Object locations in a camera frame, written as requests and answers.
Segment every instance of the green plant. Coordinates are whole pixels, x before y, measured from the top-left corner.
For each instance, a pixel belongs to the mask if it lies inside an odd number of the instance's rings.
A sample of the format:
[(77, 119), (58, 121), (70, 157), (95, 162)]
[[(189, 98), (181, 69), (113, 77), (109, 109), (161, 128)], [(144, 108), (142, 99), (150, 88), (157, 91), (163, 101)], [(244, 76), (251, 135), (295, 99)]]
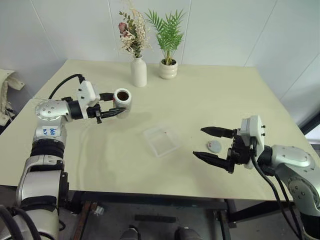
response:
[(171, 65), (173, 63), (173, 55), (177, 50), (179, 44), (183, 41), (183, 32), (180, 31), (180, 25), (185, 15), (183, 10), (174, 14), (170, 12), (165, 14), (165, 19), (158, 16), (154, 10), (149, 9), (149, 13), (145, 12), (147, 16), (146, 21), (157, 31), (156, 38), (162, 53), (164, 55), (164, 64)]

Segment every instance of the white cloth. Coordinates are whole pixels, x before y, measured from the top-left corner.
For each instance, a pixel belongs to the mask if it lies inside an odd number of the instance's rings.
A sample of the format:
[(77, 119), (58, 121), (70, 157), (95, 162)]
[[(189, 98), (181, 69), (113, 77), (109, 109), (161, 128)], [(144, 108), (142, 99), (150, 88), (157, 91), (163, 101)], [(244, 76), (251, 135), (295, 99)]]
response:
[(0, 125), (5, 126), (10, 119), (6, 115), (8, 86), (15, 90), (20, 90), (24, 87), (24, 83), (11, 76), (15, 71), (0, 69)]

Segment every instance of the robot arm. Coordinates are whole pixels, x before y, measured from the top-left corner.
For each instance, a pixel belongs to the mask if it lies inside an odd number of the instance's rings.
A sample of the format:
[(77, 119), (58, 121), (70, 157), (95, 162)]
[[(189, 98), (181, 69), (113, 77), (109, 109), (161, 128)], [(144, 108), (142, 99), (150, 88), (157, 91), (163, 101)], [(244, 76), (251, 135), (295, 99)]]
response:
[[(229, 130), (220, 127), (205, 127), (201, 130), (216, 137), (233, 138), (227, 158), (207, 152), (193, 152), (206, 163), (234, 172), (235, 164), (253, 168), (251, 156), (266, 174), (276, 173), (288, 188), (300, 211), (304, 234), (320, 239), (320, 168), (309, 153), (294, 146), (264, 145), (265, 127), (259, 116), (242, 120), (241, 128)], [(256, 142), (252, 148), (251, 140)]]
[[(73, 120), (92, 118), (96, 118), (99, 124), (101, 119), (116, 116), (126, 110), (125, 107), (118, 107), (101, 111), (99, 101), (111, 101), (114, 94), (99, 94), (83, 77), (76, 95), (78, 100), (71, 97), (62, 100), (49, 99), (35, 108), (37, 127), (31, 154), (25, 162), (17, 187), (16, 203), (32, 219), (42, 239), (58, 239), (58, 209), (63, 207), (68, 199), (68, 173), (65, 172), (64, 164), (67, 138), (65, 124)], [(15, 215), (13, 218), (24, 239), (33, 239), (21, 216)], [(11, 234), (6, 228), (0, 233), (1, 240), (10, 237)]]

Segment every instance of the black cable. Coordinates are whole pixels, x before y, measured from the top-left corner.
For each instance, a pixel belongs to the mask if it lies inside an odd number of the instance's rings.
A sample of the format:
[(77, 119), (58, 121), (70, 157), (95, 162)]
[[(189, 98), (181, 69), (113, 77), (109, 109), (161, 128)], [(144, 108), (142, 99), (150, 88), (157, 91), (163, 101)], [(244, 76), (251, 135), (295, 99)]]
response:
[(52, 93), (50, 94), (50, 96), (49, 96), (49, 99), (52, 99), (52, 97), (55, 95), (55, 93), (56, 93), (56, 91), (58, 91), (58, 89), (63, 85), (63, 84), (65, 84), (66, 82), (68, 82), (70, 79), (73, 79), (73, 78), (75, 78), (75, 77), (78, 77), (79, 78), (79, 82), (80, 83), (82, 83), (84, 80), (86, 80), (85, 79), (85, 77), (84, 76), (82, 76), (81, 74), (73, 74), (73, 75), (71, 75), (71, 76), (68, 76), (65, 80), (63, 80), (62, 82), (60, 82), (59, 84), (58, 84), (58, 86), (56, 86), (55, 87), (55, 89), (52, 91)]
[(37, 230), (37, 227), (34, 223), (34, 221), (32, 221), (31, 217), (22, 209), (17, 208), (17, 207), (13, 207), (12, 208), (16, 214), (18, 214), (20, 217), (23, 218), (23, 220), (25, 221), (26, 225), (28, 226), (30, 233), (33, 237), (33, 240), (41, 240), (40, 234)]
[(16, 223), (14, 218), (11, 216), (10, 212), (3, 205), (0, 205), (0, 217), (2, 218), (5, 226), (8, 228), (12, 239), (14, 240), (24, 239), (22, 236), (21, 230), (18, 227), (18, 224)]
[(65, 230), (66, 224), (65, 224), (62, 220), (60, 220), (60, 219), (59, 219), (59, 223), (61, 224), (61, 227), (59, 228), (59, 231)]
[[(256, 153), (256, 148), (257, 148), (257, 141), (254, 138), (251, 138), (251, 144), (253, 145), (253, 152)], [(286, 220), (286, 222), (288, 223), (289, 227), (292, 229), (292, 231), (294, 232), (294, 234), (296, 235), (296, 237), (300, 240), (303, 240), (302, 238), (300, 238), (299, 234), (297, 233), (297, 231), (294, 229), (294, 227), (292, 226), (291, 222), (288, 219), (287, 214), (285, 213), (284, 207), (282, 206), (278, 191), (275, 187), (275, 185), (272, 183), (272, 181), (267, 178), (267, 176), (264, 174), (264, 172), (261, 170), (261, 168), (258, 166), (256, 159), (255, 159), (255, 155), (251, 154), (251, 161), (252, 164), (254, 166), (254, 168), (257, 170), (257, 172), (261, 175), (261, 177), (269, 184), (269, 186), (271, 187), (273, 194), (275, 196), (276, 202), (279, 205), (280, 211), (284, 217), (284, 219)]]
[(280, 185), (280, 188), (281, 188), (282, 194), (283, 194), (283, 196), (285, 198), (285, 201), (288, 203), (288, 207), (289, 207), (290, 213), (292, 215), (295, 227), (296, 227), (296, 229), (298, 231), (299, 238), (302, 239), (303, 238), (302, 231), (301, 231), (297, 216), (296, 216), (296, 214), (294, 212), (294, 209), (292, 208), (292, 205), (290, 204), (290, 200), (289, 200), (288, 195), (286, 193), (286, 189), (285, 189), (280, 177), (278, 176), (278, 174), (275, 173), (274, 176), (275, 176), (275, 179), (277, 180), (277, 182)]

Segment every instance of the pink dried flower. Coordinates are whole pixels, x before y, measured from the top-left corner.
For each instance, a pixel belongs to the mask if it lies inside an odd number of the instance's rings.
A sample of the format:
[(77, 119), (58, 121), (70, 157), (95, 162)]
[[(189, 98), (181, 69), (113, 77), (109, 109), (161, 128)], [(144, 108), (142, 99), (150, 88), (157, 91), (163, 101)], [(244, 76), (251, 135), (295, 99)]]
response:
[(119, 23), (119, 30), (120, 30), (120, 33), (121, 33), (121, 34), (123, 34), (124, 31), (126, 31), (127, 29), (128, 29), (128, 27), (127, 27), (127, 24), (126, 24), (126, 23), (124, 23), (124, 22), (120, 22), (120, 23)]

